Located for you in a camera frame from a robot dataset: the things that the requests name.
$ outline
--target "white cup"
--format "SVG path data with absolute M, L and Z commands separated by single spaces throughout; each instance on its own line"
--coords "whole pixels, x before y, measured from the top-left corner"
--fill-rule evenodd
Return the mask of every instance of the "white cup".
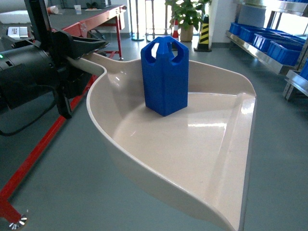
M 74 5 L 76 14 L 81 14 L 81 5 Z

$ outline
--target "potted plant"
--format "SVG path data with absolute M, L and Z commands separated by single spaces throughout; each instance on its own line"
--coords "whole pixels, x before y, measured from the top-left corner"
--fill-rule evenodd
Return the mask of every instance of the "potted plant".
M 174 19 L 179 22 L 181 28 L 180 40 L 191 41 L 193 38 L 193 28 L 199 30 L 199 23 L 202 23 L 202 15 L 205 14 L 204 5 L 211 0 L 166 0 L 165 4 L 171 6 L 173 25 Z

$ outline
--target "green leaves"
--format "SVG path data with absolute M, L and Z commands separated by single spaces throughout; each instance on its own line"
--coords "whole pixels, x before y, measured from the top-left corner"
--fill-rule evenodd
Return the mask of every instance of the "green leaves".
M 193 25 L 198 30 L 201 13 L 205 13 L 204 5 L 208 2 L 210 0 L 166 0 L 165 5 L 171 6 L 172 18 L 176 18 L 182 28 Z

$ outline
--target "red metal frame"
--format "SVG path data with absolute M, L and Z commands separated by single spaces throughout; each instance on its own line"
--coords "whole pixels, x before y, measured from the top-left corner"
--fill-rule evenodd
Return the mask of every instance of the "red metal frame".
M 109 58 L 113 58 L 115 54 L 119 54 L 120 59 L 122 58 L 122 49 L 121 49 L 121 37 L 120 37 L 120 29 L 121 29 L 121 18 L 120 13 L 125 11 L 125 6 L 119 6 L 113 8 L 109 11 L 100 13 L 88 19 L 77 22 L 73 25 L 63 28 L 63 30 L 67 31 L 73 36 L 84 37 L 87 38 L 88 31 L 98 27 L 98 26 L 115 26 L 116 28 L 116 38 L 117 38 L 117 51 L 105 51 L 109 53 Z M 115 19 L 115 23 L 106 23 L 110 19 Z
M 109 19 L 115 18 L 114 24 L 104 24 L 104 26 L 115 26 L 116 27 L 116 35 L 117 35 L 117 42 L 118 42 L 118 51 L 106 51 L 110 54 L 110 58 L 112 58 L 116 53 L 119 54 L 120 58 L 122 58 L 122 51 L 121 51 L 121 39 L 120 39 L 120 18 L 119 14 L 125 10 L 125 6 L 120 6 L 111 9 L 110 11 L 103 12 L 98 14 L 94 17 L 86 19 L 84 21 L 77 22 L 71 26 L 64 28 L 66 32 L 70 33 L 71 35 L 78 36 L 78 37 L 87 37 L 88 31 L 101 26 Z M 81 96 L 77 96 L 71 102 L 71 108 L 74 108 L 78 105 L 84 94 L 89 90 L 93 82 L 95 81 L 96 77 L 92 76 L 88 85 L 86 86 L 83 94 Z M 66 119 L 60 116 L 52 127 L 47 131 L 45 136 L 40 140 L 40 142 L 36 145 L 36 147 L 32 150 L 26 160 L 20 165 L 18 170 L 13 174 L 10 180 L 6 183 L 3 189 L 0 191 L 0 217 L 5 218 L 11 223 L 17 223 L 19 219 L 22 217 L 20 213 L 18 213 L 14 207 L 9 203 L 9 198 L 12 193 L 16 190 L 28 172 L 31 170 L 33 165 L 36 163 L 38 158 L 42 155 L 45 148 L 48 146 L 50 141 L 54 138 L 57 134 L 63 123 Z

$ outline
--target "black cable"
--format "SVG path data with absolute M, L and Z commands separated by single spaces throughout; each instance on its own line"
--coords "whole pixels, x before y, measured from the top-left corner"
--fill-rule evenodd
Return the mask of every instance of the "black cable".
M 49 112 L 58 102 L 58 94 L 55 90 L 55 88 L 51 87 L 51 86 L 46 86 L 46 85 L 40 85 L 40 87 L 45 87 L 47 88 L 48 90 L 51 90 L 53 92 L 53 96 L 54 96 L 54 99 L 51 103 L 51 105 L 45 109 L 36 119 L 34 119 L 33 121 L 31 121 L 30 123 L 24 125 L 22 128 L 16 130 L 16 131 L 13 131 L 13 132 L 3 132 L 0 130 L 0 136 L 13 136 L 13 135 L 16 135 L 17 133 L 21 132 L 22 130 L 26 129 L 27 127 L 29 127 L 30 125 L 34 124 L 35 122 L 37 122 L 39 119 L 41 119 L 47 112 Z

